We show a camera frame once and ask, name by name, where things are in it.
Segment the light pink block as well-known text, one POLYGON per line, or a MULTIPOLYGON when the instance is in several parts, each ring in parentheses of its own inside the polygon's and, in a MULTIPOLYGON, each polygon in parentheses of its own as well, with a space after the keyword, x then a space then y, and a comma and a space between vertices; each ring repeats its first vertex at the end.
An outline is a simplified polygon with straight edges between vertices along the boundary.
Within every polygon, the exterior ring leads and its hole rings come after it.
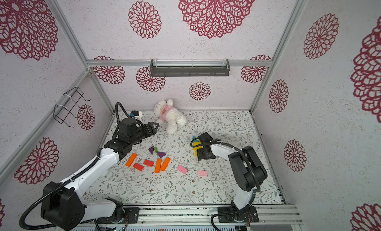
POLYGON ((197 171, 198 176, 208 176, 208 171, 206 170, 198 170, 197 171))

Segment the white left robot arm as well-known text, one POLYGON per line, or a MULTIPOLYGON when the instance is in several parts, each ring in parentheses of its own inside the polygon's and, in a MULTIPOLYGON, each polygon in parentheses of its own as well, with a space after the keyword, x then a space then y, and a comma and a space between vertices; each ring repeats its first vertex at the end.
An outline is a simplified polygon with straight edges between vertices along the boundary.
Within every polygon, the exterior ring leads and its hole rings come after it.
POLYGON ((114 165, 118 164, 142 140, 154 136, 159 128, 156 122, 143 124, 127 117, 118 123, 112 136, 96 156, 82 168, 59 183, 50 182, 43 195, 28 207, 19 219, 25 230, 59 227, 70 231, 87 221, 107 219, 118 223, 125 218, 123 204, 113 198, 100 202, 83 203, 85 191, 114 165))

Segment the magenta pink block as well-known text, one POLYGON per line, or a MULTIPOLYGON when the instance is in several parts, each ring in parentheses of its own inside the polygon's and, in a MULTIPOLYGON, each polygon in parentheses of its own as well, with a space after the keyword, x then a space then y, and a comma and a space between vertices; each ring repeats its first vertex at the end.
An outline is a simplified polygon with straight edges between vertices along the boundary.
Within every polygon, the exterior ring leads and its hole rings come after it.
POLYGON ((188 169, 186 169, 185 167, 183 167, 183 166, 181 166, 181 165, 179 165, 179 166, 177 167, 177 170, 178 170, 179 172, 181 172, 182 174, 186 174, 186 173, 188 172, 188 169))

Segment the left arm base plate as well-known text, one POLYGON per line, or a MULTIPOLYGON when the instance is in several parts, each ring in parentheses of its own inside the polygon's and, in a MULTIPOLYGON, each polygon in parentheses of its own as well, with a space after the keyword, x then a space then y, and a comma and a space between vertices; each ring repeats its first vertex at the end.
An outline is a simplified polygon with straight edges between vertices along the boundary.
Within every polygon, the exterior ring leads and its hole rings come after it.
POLYGON ((99 224, 136 224, 139 213, 138 207, 117 208, 111 217, 98 218, 97 222, 99 224))

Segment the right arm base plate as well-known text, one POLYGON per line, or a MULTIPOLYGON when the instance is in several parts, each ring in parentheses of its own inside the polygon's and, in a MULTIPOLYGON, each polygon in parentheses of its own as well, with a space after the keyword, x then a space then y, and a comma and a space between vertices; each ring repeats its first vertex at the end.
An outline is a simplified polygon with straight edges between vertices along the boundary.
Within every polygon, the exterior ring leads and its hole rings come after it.
POLYGON ((256 208, 250 206, 244 211, 238 212, 237 209, 229 207, 218 207, 217 209, 219 223, 257 223, 259 216, 256 208))

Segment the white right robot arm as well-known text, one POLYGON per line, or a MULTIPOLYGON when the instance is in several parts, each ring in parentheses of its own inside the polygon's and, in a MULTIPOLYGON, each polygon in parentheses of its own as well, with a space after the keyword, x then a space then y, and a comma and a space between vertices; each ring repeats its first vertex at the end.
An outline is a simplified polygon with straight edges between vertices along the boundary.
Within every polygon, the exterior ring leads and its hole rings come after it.
POLYGON ((216 231, 220 230, 214 222, 215 218, 219 218, 222 223, 257 223, 258 213, 253 203, 268 175, 253 147, 239 149, 225 142, 205 142, 200 144, 196 153, 200 161, 216 157, 227 160, 240 188, 230 207, 219 207, 218 213, 211 216, 210 222, 213 228, 216 231))

